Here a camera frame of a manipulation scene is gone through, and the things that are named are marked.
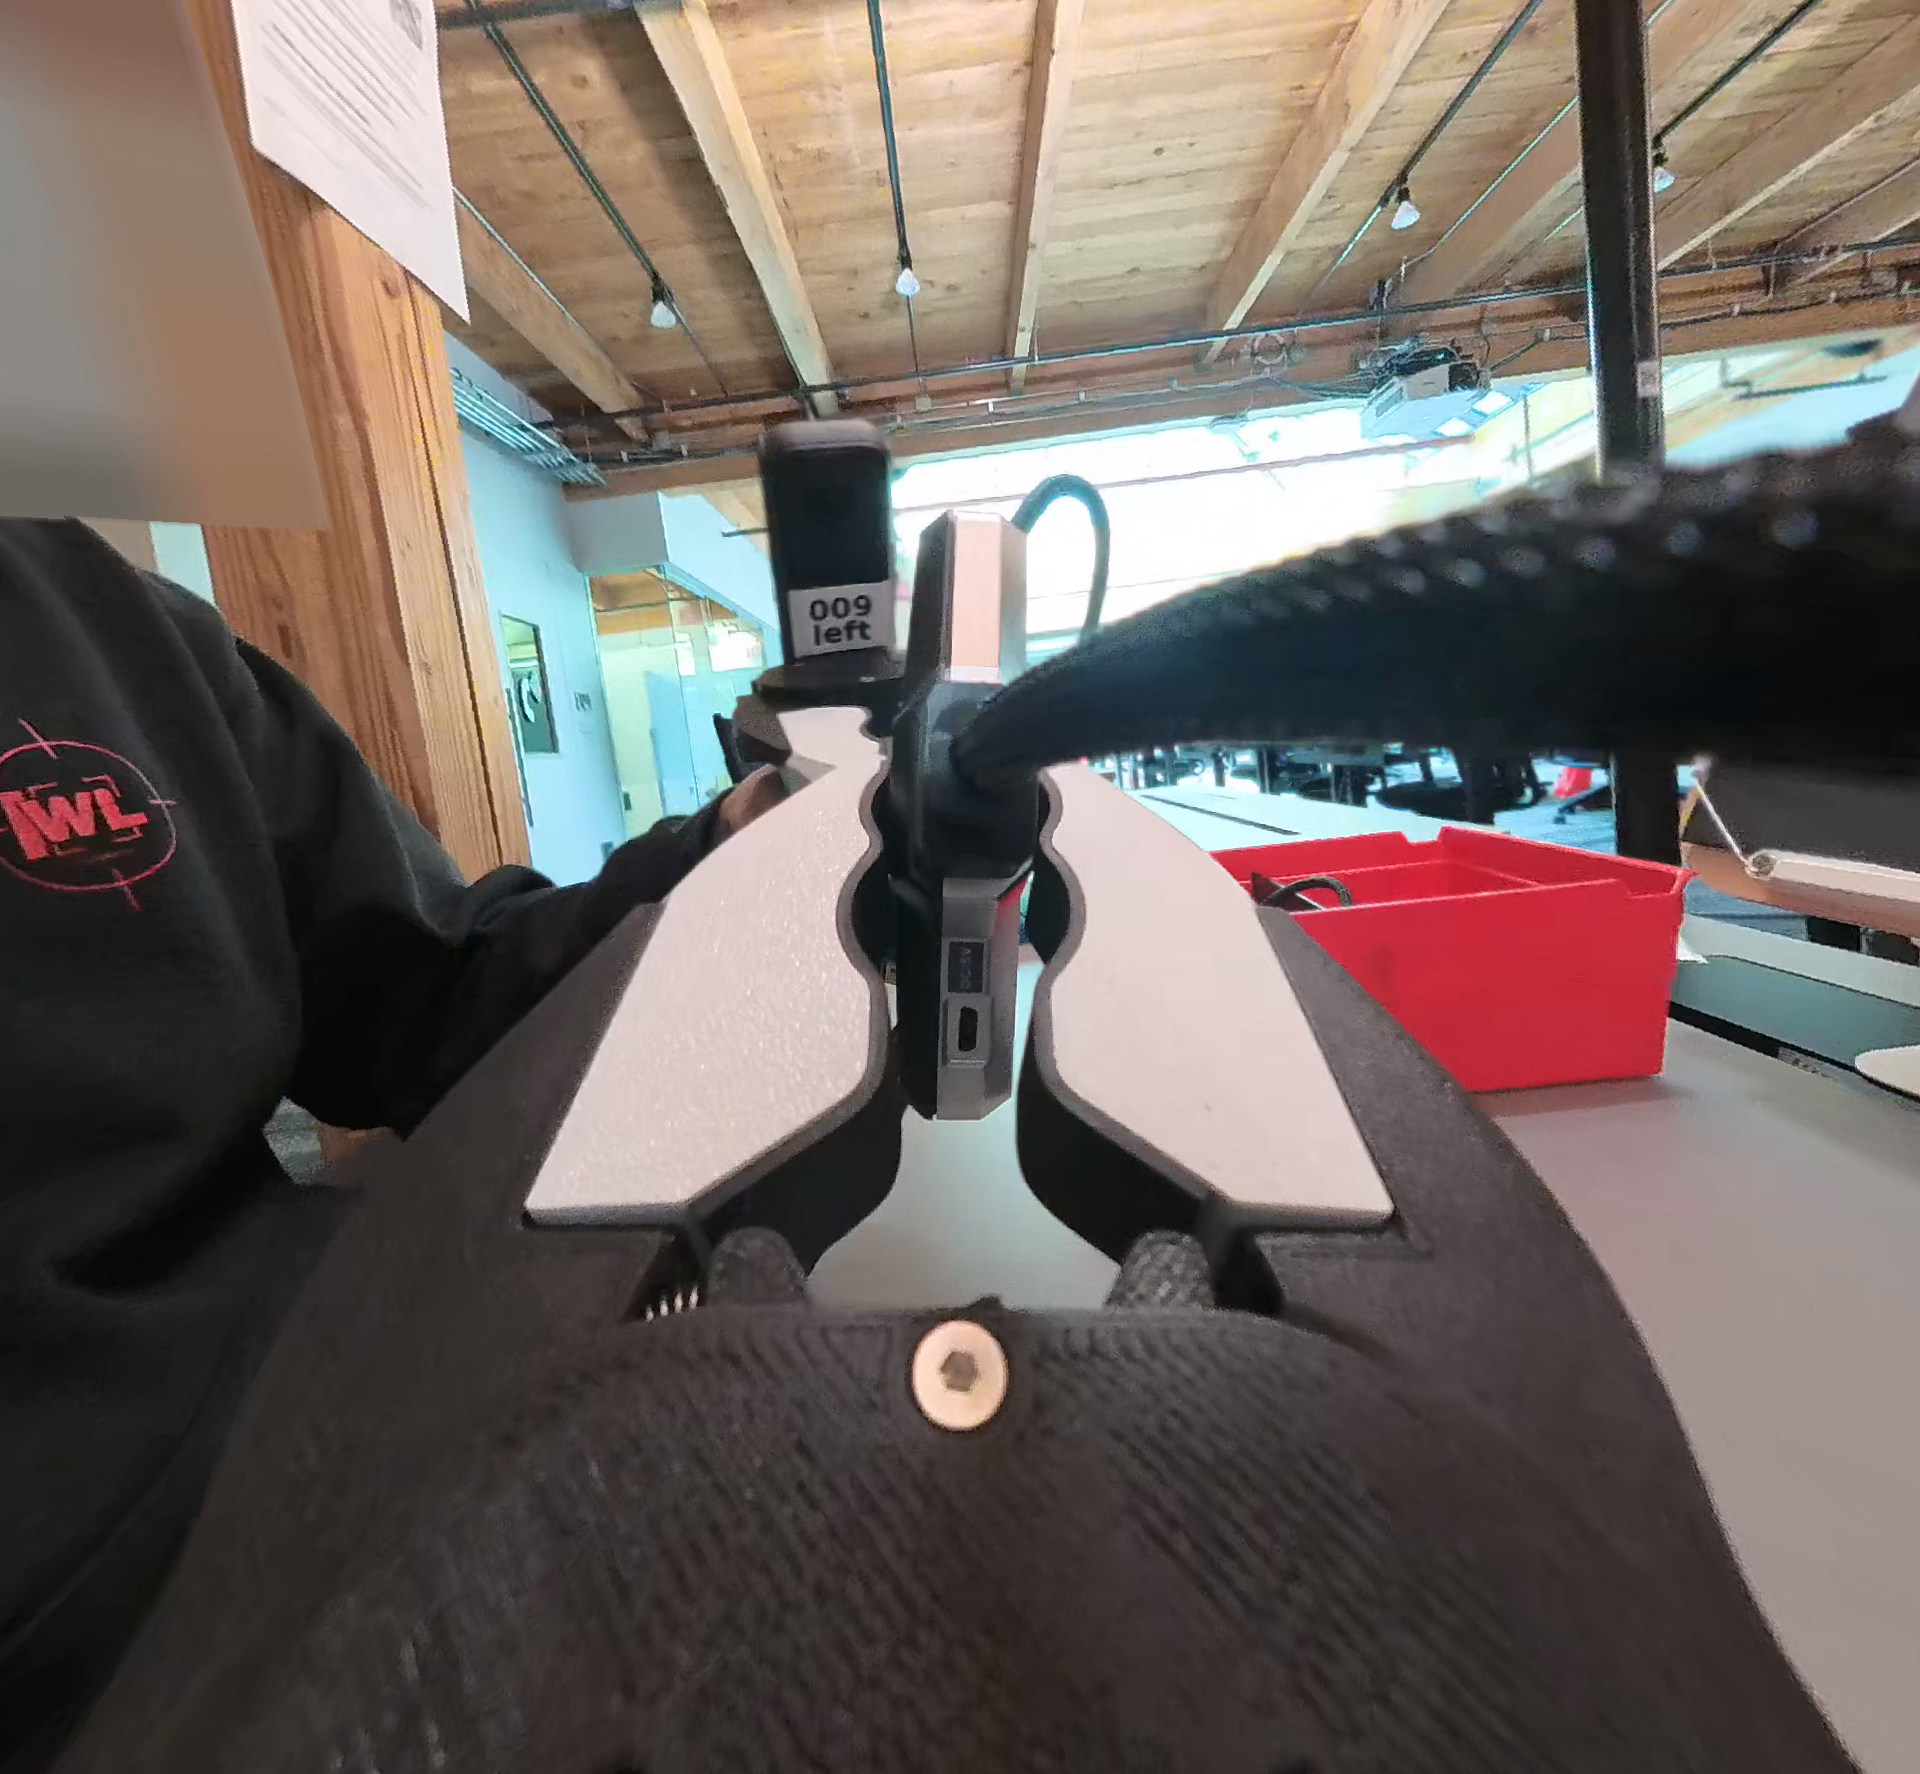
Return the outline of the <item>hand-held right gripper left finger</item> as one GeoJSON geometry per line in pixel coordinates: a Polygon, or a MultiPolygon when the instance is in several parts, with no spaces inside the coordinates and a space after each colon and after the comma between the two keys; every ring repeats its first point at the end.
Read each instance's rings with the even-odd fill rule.
{"type": "Polygon", "coordinates": [[[537,1229],[650,1229],[705,1260],[762,1229],[814,1270],[891,1192],[900,1068],[861,935],[883,885],[879,749],[803,763],[674,889],[524,1201],[537,1229]]]}

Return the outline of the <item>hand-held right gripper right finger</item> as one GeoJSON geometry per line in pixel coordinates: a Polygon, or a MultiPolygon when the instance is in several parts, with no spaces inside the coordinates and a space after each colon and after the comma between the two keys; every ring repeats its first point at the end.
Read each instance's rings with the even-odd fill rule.
{"type": "Polygon", "coordinates": [[[1154,1233],[1227,1267],[1268,1233],[1386,1229],[1394,1199],[1259,909],[1091,768],[1040,789],[1025,1185],[1115,1262],[1154,1233]]]}

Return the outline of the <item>black switch box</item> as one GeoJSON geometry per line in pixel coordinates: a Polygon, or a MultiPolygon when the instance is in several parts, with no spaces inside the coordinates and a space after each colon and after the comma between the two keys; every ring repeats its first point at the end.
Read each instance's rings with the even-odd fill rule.
{"type": "Polygon", "coordinates": [[[1014,1089],[1021,902],[1038,787],[980,787],[960,738],[1027,667],[1027,542],[997,513],[920,537],[888,773],[897,1050],[907,1104],[982,1121],[1014,1089]]]}

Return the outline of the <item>black braided cable green plugs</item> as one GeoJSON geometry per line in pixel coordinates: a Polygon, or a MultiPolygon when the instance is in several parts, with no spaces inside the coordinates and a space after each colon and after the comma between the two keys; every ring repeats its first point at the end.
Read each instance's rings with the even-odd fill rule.
{"type": "Polygon", "coordinates": [[[1914,773],[1915,436],[1560,474],[1191,591],[1012,682],[955,760],[1335,738],[1914,773]]]}

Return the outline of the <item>person's left forearm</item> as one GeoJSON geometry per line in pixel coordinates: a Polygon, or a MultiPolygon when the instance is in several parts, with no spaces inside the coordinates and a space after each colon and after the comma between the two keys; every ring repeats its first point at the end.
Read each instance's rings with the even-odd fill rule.
{"type": "Polygon", "coordinates": [[[688,817],[627,840],[589,882],[556,885],[526,869],[478,879],[459,903],[448,948],[449,1007],[476,1021],[524,1017],[633,911],[668,898],[716,849],[782,797],[761,771],[688,817]]]}

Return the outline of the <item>red plastic bin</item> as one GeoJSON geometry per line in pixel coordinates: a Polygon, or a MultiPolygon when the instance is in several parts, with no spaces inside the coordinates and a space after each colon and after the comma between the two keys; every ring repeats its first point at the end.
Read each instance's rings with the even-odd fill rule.
{"type": "Polygon", "coordinates": [[[1330,877],[1297,914],[1472,1091],[1639,1082],[1665,1068],[1691,875],[1500,830],[1371,834],[1214,850],[1250,891],[1330,877]]]}

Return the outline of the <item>wooden pillar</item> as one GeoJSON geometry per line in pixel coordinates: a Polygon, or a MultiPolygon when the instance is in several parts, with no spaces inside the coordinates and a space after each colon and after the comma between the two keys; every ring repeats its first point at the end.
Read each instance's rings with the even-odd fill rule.
{"type": "Polygon", "coordinates": [[[324,491],[317,531],[213,528],[214,599],[295,673],[469,877],[527,864],[440,302],[253,152],[230,0],[184,0],[243,184],[324,491]]]}

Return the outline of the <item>person's black sweatshirt torso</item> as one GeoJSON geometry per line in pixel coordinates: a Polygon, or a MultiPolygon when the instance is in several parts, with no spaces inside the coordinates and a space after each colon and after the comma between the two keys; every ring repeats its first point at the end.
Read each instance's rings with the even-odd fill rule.
{"type": "Polygon", "coordinates": [[[271,1117],[404,1135],[540,999],[449,1007],[476,882],[302,682],[77,520],[2,525],[2,789],[2,1760],[43,1770],[332,1234],[271,1117]]]}

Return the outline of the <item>ceiling projector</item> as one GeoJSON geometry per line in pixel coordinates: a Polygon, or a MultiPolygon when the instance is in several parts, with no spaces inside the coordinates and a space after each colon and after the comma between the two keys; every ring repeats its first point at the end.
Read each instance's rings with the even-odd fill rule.
{"type": "Polygon", "coordinates": [[[1512,405],[1487,372],[1455,348],[1389,355],[1359,411],[1371,444],[1431,442],[1475,433],[1512,405]]]}

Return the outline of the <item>white paper notice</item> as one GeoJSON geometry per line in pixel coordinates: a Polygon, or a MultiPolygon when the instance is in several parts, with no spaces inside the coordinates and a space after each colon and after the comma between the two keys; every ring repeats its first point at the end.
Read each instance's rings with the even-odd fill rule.
{"type": "Polygon", "coordinates": [[[459,320],[434,0],[230,0],[249,140],[459,320]]]}

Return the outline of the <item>black metal pole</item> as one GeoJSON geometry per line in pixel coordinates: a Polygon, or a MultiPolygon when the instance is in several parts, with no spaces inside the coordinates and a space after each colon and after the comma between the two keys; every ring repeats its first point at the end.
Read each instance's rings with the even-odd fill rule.
{"type": "Polygon", "coordinates": [[[1597,472],[1665,465],[1647,0],[1572,0],[1597,472]]]}

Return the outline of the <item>framed wall picture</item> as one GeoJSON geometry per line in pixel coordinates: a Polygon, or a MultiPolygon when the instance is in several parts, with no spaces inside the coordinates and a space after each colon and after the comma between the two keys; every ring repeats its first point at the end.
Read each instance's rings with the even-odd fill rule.
{"type": "Polygon", "coordinates": [[[560,740],[540,625],[505,611],[497,615],[497,625],[515,749],[521,756],[559,755],[560,740]]]}

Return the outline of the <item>black panel with wooden frame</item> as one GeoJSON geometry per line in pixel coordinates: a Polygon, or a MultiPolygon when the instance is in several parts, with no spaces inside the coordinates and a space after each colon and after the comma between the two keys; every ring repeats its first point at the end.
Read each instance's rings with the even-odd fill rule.
{"type": "Polygon", "coordinates": [[[1721,895],[1919,937],[1919,778],[1700,759],[1679,834],[1721,895]]]}

